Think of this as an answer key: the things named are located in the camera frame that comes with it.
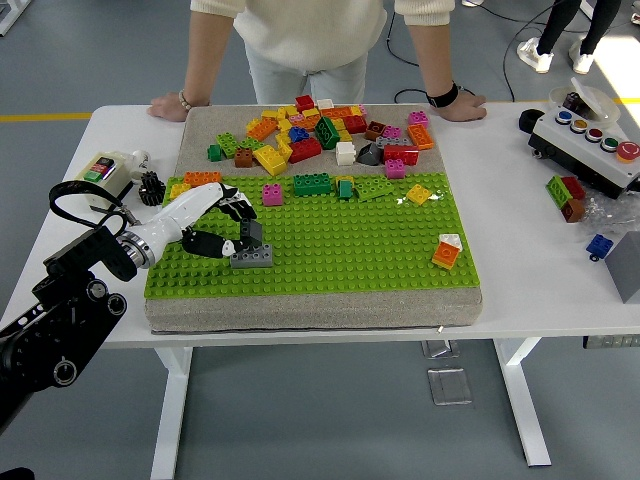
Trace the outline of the person's right hand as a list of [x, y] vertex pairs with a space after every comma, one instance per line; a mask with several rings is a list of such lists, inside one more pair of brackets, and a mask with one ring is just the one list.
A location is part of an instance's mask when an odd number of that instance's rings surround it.
[[178, 92], [169, 92], [151, 100], [147, 114], [171, 122], [184, 122], [188, 111], [182, 105]]

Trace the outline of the person's left hand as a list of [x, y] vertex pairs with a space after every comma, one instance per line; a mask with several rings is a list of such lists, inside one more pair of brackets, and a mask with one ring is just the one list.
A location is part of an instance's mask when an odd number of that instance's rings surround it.
[[487, 115], [484, 107], [486, 97], [460, 91], [457, 98], [448, 106], [436, 108], [436, 113], [450, 122], [468, 122], [482, 120]]

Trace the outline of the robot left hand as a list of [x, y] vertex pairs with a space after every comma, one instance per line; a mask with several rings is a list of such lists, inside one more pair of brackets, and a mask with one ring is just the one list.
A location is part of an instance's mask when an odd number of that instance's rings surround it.
[[213, 182], [179, 195], [147, 223], [132, 226], [128, 232], [137, 237], [149, 265], [160, 260], [165, 247], [176, 241], [181, 241], [188, 253], [210, 258], [230, 257], [249, 248], [252, 241], [247, 238], [228, 240], [214, 233], [191, 230], [213, 208], [236, 222], [257, 218], [250, 201], [238, 188]]

